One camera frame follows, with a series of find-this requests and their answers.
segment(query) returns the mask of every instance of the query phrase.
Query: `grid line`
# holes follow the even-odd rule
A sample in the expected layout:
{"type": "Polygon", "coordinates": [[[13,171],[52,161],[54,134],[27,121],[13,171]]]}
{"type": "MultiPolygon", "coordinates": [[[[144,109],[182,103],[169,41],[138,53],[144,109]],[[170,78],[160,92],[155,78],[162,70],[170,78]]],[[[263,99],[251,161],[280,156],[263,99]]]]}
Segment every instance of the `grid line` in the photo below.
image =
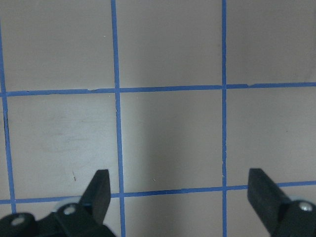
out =
{"type": "Polygon", "coordinates": [[[3,109],[3,122],[4,122],[4,135],[5,135],[5,155],[6,155],[6,166],[9,181],[9,192],[10,192],[10,204],[12,213],[16,213],[15,205],[15,193],[14,193],[14,182],[13,182],[13,168],[11,159],[11,148],[10,148],[10,137],[9,137],[9,124],[8,124],[8,103],[6,99],[5,79],[4,79],[4,62],[2,53],[2,34],[0,26],[0,84],[2,92],[2,109],[3,109]]]}
{"type": "Polygon", "coordinates": [[[227,171],[226,171],[226,0],[222,0],[222,209],[223,237],[227,236],[227,171]]]}
{"type": "MultiPolygon", "coordinates": [[[[285,187],[300,187],[300,186],[316,186],[315,181],[299,181],[299,182],[284,182],[277,183],[277,185],[281,188],[285,187]]],[[[236,191],[236,190],[247,190],[247,185],[234,185],[234,186],[226,186],[226,187],[205,187],[205,188],[187,188],[187,189],[174,189],[174,190],[158,190],[158,191],[145,191],[145,192],[131,192],[124,193],[123,195],[120,193],[111,194],[111,198],[120,198],[124,196],[125,198],[130,197],[146,197],[146,196],[157,196],[157,195],[173,195],[173,194],[190,194],[190,193],[209,193],[209,192],[222,192],[226,191],[236,191]]],[[[78,196],[64,196],[64,197],[39,197],[39,198],[19,198],[16,199],[16,203],[36,203],[36,202],[52,202],[52,201],[61,201],[65,198],[72,198],[78,196]]],[[[1,204],[10,204],[11,200],[3,199],[0,200],[1,204]]]]}
{"type": "Polygon", "coordinates": [[[114,57],[114,83],[115,83],[115,107],[117,117],[117,144],[118,144],[118,186],[119,186],[119,213],[121,237],[125,237],[125,203],[124,203],[124,176],[122,134],[120,119],[120,86],[119,86],[119,46],[116,0],[111,0],[112,34],[113,34],[113,57],[114,57]]]}
{"type": "MultiPolygon", "coordinates": [[[[254,89],[254,88],[291,88],[291,87],[316,87],[316,82],[289,82],[289,83],[259,83],[259,84],[226,84],[226,90],[254,89]]],[[[34,95],[69,95],[69,94],[102,94],[102,93],[133,93],[133,92],[162,92],[186,90],[222,90],[222,85],[180,85],[158,87],[120,87],[88,89],[61,89],[61,90],[21,90],[0,93],[0,97],[34,96],[34,95]]]]}

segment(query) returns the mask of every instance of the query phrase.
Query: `grid square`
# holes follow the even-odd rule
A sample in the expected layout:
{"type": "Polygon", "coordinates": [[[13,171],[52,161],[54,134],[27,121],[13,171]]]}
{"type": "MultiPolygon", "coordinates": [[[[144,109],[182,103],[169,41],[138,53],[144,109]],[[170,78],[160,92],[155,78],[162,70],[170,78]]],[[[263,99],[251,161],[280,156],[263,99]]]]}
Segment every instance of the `grid square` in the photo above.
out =
{"type": "Polygon", "coordinates": [[[110,0],[0,2],[6,88],[114,87],[110,0]]]}
{"type": "Polygon", "coordinates": [[[0,205],[0,218],[6,216],[6,215],[10,215],[11,212],[11,205],[9,204],[2,204],[0,205]]]}
{"type": "Polygon", "coordinates": [[[119,191],[114,94],[9,97],[8,106],[17,198],[81,195],[105,168],[119,191]]]}
{"type": "Polygon", "coordinates": [[[222,236],[222,193],[125,199],[126,236],[222,236]]]}
{"type": "Polygon", "coordinates": [[[118,0],[122,87],[222,84],[220,0],[118,0]]]}
{"type": "Polygon", "coordinates": [[[314,0],[227,0],[227,82],[316,81],[314,0]]]}
{"type": "MultiPolygon", "coordinates": [[[[285,187],[282,190],[288,196],[301,196],[302,199],[316,201],[316,186],[285,187]]],[[[227,191],[227,236],[269,237],[269,233],[260,221],[247,199],[247,190],[227,191]]]]}
{"type": "Polygon", "coordinates": [[[316,180],[316,88],[234,89],[227,95],[227,181],[260,167],[276,182],[316,180]]]}
{"type": "Polygon", "coordinates": [[[4,135],[4,121],[3,121],[3,109],[2,100],[0,97],[0,199],[10,199],[8,171],[6,164],[5,153],[5,135],[4,135]]]}
{"type": "Polygon", "coordinates": [[[227,191],[227,237],[269,237],[247,199],[247,190],[227,191]]]}
{"type": "Polygon", "coordinates": [[[121,95],[125,192],[222,185],[221,95],[121,95]]]}
{"type": "MultiPolygon", "coordinates": [[[[36,220],[40,220],[47,216],[58,202],[34,202],[16,204],[17,212],[28,212],[35,216],[36,220]]],[[[117,237],[120,236],[120,217],[119,217],[119,199],[111,199],[111,203],[104,221],[105,225],[115,232],[117,237]]]]}
{"type": "Polygon", "coordinates": [[[103,224],[107,225],[110,230],[117,236],[120,237],[120,212],[119,212],[119,198],[112,198],[105,216],[103,224]]]}

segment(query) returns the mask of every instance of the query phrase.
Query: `black plastic part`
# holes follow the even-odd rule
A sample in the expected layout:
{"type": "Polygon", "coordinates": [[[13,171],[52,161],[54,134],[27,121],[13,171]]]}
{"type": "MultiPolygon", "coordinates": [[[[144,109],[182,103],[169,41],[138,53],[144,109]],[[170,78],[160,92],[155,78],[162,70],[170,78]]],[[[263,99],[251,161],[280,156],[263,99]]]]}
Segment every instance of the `black plastic part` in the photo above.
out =
{"type": "Polygon", "coordinates": [[[5,216],[0,221],[0,236],[25,237],[36,234],[37,224],[35,218],[30,213],[18,213],[5,216]],[[19,225],[12,225],[16,218],[23,218],[24,221],[19,225]]]}
{"type": "Polygon", "coordinates": [[[36,237],[65,237],[61,227],[55,219],[54,213],[50,213],[45,218],[39,220],[36,237]]]}
{"type": "Polygon", "coordinates": [[[85,208],[76,203],[61,207],[55,213],[55,218],[68,237],[115,237],[107,227],[98,225],[85,208]],[[69,207],[75,212],[66,215],[64,211],[69,207]]]}
{"type": "Polygon", "coordinates": [[[108,170],[98,170],[83,193],[79,204],[102,224],[111,200],[110,177],[108,170]]]}
{"type": "Polygon", "coordinates": [[[291,200],[262,169],[250,169],[248,200],[270,234],[283,219],[291,200]]]}
{"type": "Polygon", "coordinates": [[[279,223],[272,237],[314,237],[316,223],[316,206],[310,211],[304,211],[299,204],[306,201],[293,201],[284,218],[279,223]]]}

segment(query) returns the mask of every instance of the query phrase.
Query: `scuff mark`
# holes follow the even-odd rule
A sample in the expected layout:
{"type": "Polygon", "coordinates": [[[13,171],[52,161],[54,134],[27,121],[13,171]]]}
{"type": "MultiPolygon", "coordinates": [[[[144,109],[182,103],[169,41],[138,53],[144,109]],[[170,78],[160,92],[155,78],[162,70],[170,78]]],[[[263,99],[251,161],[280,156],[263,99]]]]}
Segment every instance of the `scuff mark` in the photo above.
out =
{"type": "Polygon", "coordinates": [[[76,181],[76,176],[75,176],[75,173],[74,173],[74,171],[73,171],[73,170],[72,170],[72,172],[73,172],[74,180],[76,181]]]}

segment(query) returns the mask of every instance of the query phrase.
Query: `screw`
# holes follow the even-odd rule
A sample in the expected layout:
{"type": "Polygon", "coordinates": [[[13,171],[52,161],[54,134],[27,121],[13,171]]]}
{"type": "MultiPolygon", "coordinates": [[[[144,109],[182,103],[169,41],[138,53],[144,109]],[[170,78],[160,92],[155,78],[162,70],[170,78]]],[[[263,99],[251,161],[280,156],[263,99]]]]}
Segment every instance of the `screw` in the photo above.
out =
{"type": "Polygon", "coordinates": [[[302,211],[312,211],[313,210],[313,206],[305,201],[300,202],[299,206],[300,206],[300,209],[302,211]]]}
{"type": "Polygon", "coordinates": [[[75,211],[76,211],[76,207],[74,205],[70,205],[70,206],[65,208],[64,214],[71,215],[71,214],[75,213],[75,211]]]}
{"type": "Polygon", "coordinates": [[[14,218],[13,221],[11,222],[11,225],[17,226],[22,224],[25,221],[24,216],[19,215],[18,217],[14,218]]]}

